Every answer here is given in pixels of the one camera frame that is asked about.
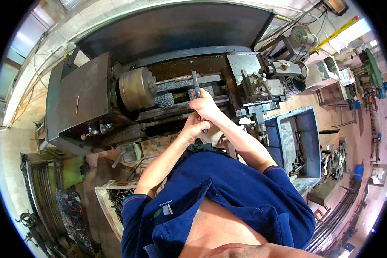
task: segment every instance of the window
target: window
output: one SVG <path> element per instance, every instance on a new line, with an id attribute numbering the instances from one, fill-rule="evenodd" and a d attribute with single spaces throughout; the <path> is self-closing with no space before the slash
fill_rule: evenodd
<path id="1" fill-rule="evenodd" d="M 372 41 L 370 41 L 370 45 L 371 45 L 372 47 L 375 47 L 375 46 L 378 45 L 378 43 L 377 43 L 376 40 L 372 40 Z"/>
<path id="2" fill-rule="evenodd" d="M 333 47 L 339 53 L 341 49 L 347 47 L 348 43 L 355 40 L 356 38 L 361 37 L 371 30 L 372 28 L 366 19 L 362 18 L 348 27 L 345 31 L 342 31 L 340 34 L 338 34 L 337 37 L 331 39 L 329 43 L 331 47 Z"/>

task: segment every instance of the metal sheet cover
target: metal sheet cover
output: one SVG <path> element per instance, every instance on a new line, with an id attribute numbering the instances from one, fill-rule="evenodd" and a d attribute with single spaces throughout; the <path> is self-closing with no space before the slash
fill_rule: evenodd
<path id="1" fill-rule="evenodd" d="M 111 52 L 122 65 L 190 48 L 253 48 L 274 16 L 272 11 L 238 3 L 178 2 L 131 13 L 76 44 L 91 59 Z"/>

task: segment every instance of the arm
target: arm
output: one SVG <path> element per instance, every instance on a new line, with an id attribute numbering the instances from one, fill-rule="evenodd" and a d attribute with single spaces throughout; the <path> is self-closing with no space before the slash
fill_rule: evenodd
<path id="1" fill-rule="evenodd" d="M 145 169 L 135 189 L 135 194 L 147 194 L 155 197 L 155 190 L 166 178 L 185 149 L 195 142 L 196 137 L 204 129 L 209 129 L 209 121 L 201 122 L 198 113 L 194 113 L 186 120 L 184 129 L 173 143 L 170 144 L 155 160 Z"/>
<path id="2" fill-rule="evenodd" d="M 211 95 L 200 89 L 201 98 L 192 100 L 190 107 L 204 119 L 211 121 L 224 133 L 245 162 L 259 172 L 276 165 L 267 149 L 254 137 L 240 129 L 216 106 Z"/>

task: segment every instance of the bucket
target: bucket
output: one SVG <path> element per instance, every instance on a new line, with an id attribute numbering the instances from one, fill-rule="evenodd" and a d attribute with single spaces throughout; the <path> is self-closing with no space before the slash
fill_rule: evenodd
<path id="1" fill-rule="evenodd" d="M 298 81 L 295 78 L 288 78 L 286 83 L 287 83 L 287 90 L 286 90 L 285 96 L 287 98 L 300 94 L 305 90 L 305 82 Z"/>

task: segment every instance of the green machine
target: green machine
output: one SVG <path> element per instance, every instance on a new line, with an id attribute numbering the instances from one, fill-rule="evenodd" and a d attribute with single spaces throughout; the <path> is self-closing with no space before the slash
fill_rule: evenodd
<path id="1" fill-rule="evenodd" d="M 366 48 L 359 55 L 363 66 L 353 69 L 358 93 L 363 97 L 363 103 L 371 111 L 377 110 L 376 97 L 385 98 L 387 83 L 383 82 L 381 71 L 370 51 Z"/>

